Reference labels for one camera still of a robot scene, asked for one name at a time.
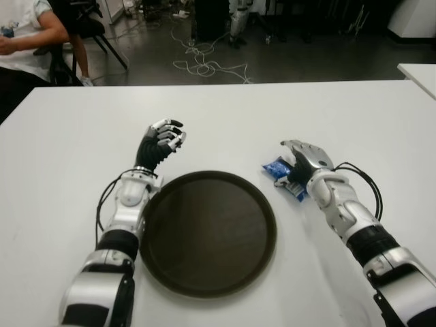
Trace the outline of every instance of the brown tray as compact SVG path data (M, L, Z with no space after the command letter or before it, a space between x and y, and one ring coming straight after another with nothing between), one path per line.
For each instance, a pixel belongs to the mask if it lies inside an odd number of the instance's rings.
M146 207L140 248L168 289L200 298L249 285L267 266L277 229L264 195L226 172L194 172L168 183Z

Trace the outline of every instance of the person's arm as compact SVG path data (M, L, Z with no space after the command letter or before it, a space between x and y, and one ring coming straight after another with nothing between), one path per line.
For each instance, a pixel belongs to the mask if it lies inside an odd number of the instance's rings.
M69 41L67 30L52 11L42 13L38 22L43 31L36 35L12 39L0 36L0 55L11 55L16 51L36 49Z

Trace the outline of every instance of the white table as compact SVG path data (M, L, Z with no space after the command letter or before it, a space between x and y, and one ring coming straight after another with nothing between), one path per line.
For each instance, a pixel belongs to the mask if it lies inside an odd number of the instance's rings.
M0 126L0 326L55 325L59 301L93 249L103 188L134 162L146 126L185 123L183 148L157 169L170 181L225 170L251 181L276 216L275 257L246 290L177 296L136 260L132 326L383 326L361 268L312 200L262 172L298 138L367 171L382 222L436 273L434 101L408 80L196 87L37 89ZM371 191L351 176L360 199ZM108 217L112 201L102 217Z
M400 63L398 69L436 100L436 65Z

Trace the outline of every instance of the robotic hand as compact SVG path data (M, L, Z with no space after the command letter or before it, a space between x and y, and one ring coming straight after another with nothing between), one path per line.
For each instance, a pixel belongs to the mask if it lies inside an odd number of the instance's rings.
M163 119L149 127L138 149L135 168L120 176L116 209L95 251L85 260L61 301L61 326L129 327L134 303L134 262L145 221L149 192L159 191L156 166L185 141L183 124Z
M297 181L307 186L327 224L363 267L387 327L436 326L434 276L359 202L324 150L297 140L281 144L290 148L296 164L276 185Z

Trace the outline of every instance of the white shirt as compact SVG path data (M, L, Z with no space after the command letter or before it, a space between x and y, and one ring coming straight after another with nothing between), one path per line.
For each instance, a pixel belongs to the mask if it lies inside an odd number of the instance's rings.
M42 31L38 18L52 8L47 0L0 0L0 27L18 26L15 37L26 37ZM34 50L17 51L9 56L0 55L0 67L21 70L49 81L50 55L34 56Z

